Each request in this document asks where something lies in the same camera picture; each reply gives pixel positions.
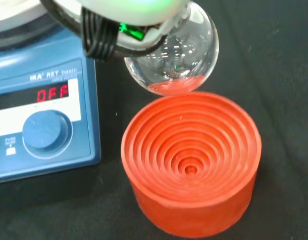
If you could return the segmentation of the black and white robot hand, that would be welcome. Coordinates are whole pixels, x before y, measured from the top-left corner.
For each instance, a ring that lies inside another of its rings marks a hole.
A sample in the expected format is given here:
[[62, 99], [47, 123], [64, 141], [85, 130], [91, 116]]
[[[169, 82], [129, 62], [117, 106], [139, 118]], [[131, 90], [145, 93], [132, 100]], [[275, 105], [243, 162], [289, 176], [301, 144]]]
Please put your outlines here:
[[160, 47], [189, 14], [185, 0], [42, 0], [81, 39], [88, 58], [142, 57]]

